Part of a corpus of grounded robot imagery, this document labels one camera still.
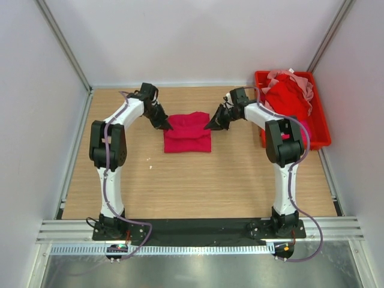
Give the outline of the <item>crimson t shirt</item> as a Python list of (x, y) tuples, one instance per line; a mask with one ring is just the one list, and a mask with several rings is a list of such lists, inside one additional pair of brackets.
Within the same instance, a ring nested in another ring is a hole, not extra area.
[(171, 130), (164, 130), (164, 152), (207, 152), (212, 151), (211, 131), (206, 130), (209, 114), (193, 112), (191, 114), (171, 115), (168, 122)]

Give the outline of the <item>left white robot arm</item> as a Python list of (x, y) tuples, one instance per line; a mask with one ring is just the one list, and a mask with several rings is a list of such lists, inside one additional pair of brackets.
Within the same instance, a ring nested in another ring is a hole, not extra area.
[(152, 224), (129, 220), (121, 196), (122, 167), (128, 156), (126, 131), (144, 116), (156, 130), (172, 130), (169, 117), (158, 100), (158, 88), (143, 83), (134, 92), (121, 91), (121, 107), (102, 121), (91, 125), (89, 158), (97, 168), (101, 185), (101, 211), (95, 222), (93, 240), (121, 240), (138, 229), (140, 240), (146, 239)]

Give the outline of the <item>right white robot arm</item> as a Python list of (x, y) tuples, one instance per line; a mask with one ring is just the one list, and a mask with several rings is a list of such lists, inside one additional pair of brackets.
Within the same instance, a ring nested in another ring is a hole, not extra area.
[(246, 87), (235, 88), (223, 98), (206, 130), (228, 130), (230, 123), (244, 119), (265, 131), (265, 151), (275, 172), (275, 200), (269, 228), (279, 238), (292, 237), (299, 226), (296, 204), (298, 164), (308, 154), (302, 138), (305, 127), (294, 117), (266, 108), (257, 98), (251, 100)]

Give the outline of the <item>magenta t shirt in bin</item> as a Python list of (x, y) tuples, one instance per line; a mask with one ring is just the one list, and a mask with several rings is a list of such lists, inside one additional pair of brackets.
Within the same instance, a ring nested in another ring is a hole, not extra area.
[(301, 127), (302, 140), (303, 140), (304, 144), (307, 144), (307, 136), (309, 137), (310, 142), (312, 139), (311, 128), (310, 128), (307, 120), (301, 121), (301, 125), (302, 125), (302, 127)]

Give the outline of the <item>red plastic bin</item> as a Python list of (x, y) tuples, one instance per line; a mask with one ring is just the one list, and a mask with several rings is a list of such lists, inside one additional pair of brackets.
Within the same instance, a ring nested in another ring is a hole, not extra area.
[[(267, 75), (270, 71), (256, 71), (254, 73), (255, 84), (258, 88), (264, 88), (267, 86)], [(295, 75), (306, 78), (313, 85), (314, 96), (310, 101), (313, 109), (310, 116), (307, 118), (307, 126), (310, 132), (310, 149), (320, 150), (325, 146), (331, 144), (331, 136), (329, 133), (326, 117), (323, 111), (322, 102), (319, 92), (317, 90), (316, 81), (311, 72), (296, 71)], [(265, 148), (265, 131), (259, 128), (259, 136), (261, 146)]]

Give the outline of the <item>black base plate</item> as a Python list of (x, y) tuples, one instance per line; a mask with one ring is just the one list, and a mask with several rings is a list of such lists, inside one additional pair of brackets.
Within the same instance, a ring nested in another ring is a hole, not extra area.
[(129, 223), (114, 219), (96, 222), (92, 239), (94, 241), (129, 239), (137, 243), (147, 235), (153, 241), (212, 242), (218, 242), (220, 238), (283, 239), (294, 236), (297, 239), (304, 239), (307, 236), (302, 220), (278, 227), (269, 218), (147, 219), (131, 220)]

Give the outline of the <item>left corner aluminium post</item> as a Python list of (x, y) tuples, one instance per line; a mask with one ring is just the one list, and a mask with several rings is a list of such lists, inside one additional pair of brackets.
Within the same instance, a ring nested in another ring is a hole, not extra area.
[(61, 47), (64, 55), (69, 60), (73, 70), (75, 71), (76, 75), (78, 76), (79, 80), (81, 81), (82, 85), (85, 87), (88, 94), (92, 92), (92, 86), (89, 84), (89, 81), (87, 80), (82, 68), (80, 67), (80, 64), (78, 60), (76, 59), (68, 41), (66, 40), (64, 34), (62, 33), (53, 13), (51, 12), (48, 4), (44, 0), (35, 0), (35, 4), (37, 5), (38, 9), (41, 11), (43, 18), (47, 22), (48, 26), (50, 27), (54, 37), (56, 38), (59, 46)]

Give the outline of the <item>corner aluminium post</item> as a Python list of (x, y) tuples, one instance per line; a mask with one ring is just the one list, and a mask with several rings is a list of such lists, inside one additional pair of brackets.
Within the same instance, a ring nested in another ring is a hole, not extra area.
[(64, 55), (69, 60), (73, 70), (75, 71), (76, 75), (78, 76), (79, 80), (81, 81), (82, 85), (85, 87), (88, 94), (92, 92), (92, 86), (89, 84), (89, 81), (87, 80), (82, 68), (80, 67), (80, 64), (78, 60), (76, 59), (68, 41), (66, 40), (64, 34), (62, 33), (53, 13), (51, 12), (48, 4), (44, 0), (35, 0), (35, 4), (37, 5), (38, 9), (41, 11), (43, 18), (47, 22), (48, 26), (50, 27), (54, 37), (56, 38), (59, 46), (61, 47)]
[(356, 2), (355, 0), (344, 0), (341, 3), (340, 8), (338, 9), (335, 17), (333, 18), (325, 36), (323, 37), (322, 41), (320, 42), (320, 45), (317, 48), (309, 66), (307, 68), (307, 72), (309, 72), (309, 73), (315, 72), (320, 60), (323, 58), (328, 47), (331, 45), (334, 37), (336, 36), (338, 30), (341, 28), (343, 22), (347, 18), (348, 14), (350, 13), (355, 2)]

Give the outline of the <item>aluminium frame rail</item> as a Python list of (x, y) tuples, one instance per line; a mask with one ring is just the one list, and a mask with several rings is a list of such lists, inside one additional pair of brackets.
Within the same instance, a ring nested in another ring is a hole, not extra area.
[[(325, 241), (364, 239), (355, 217), (316, 217)], [(44, 220), (36, 239), (38, 244), (89, 242), (93, 229), (84, 220)]]

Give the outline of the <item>right corner aluminium post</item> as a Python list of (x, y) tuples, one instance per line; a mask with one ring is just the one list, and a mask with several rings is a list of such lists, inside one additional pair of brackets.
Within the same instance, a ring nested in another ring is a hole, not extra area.
[(347, 18), (348, 14), (350, 13), (355, 2), (356, 2), (355, 0), (344, 0), (341, 3), (340, 8), (338, 9), (335, 17), (333, 18), (325, 36), (323, 37), (322, 41), (320, 42), (320, 45), (317, 48), (309, 66), (307, 68), (307, 72), (309, 72), (309, 73), (315, 72), (320, 60), (323, 58), (328, 47), (331, 45), (334, 37), (336, 36), (338, 30), (341, 28), (343, 22)]

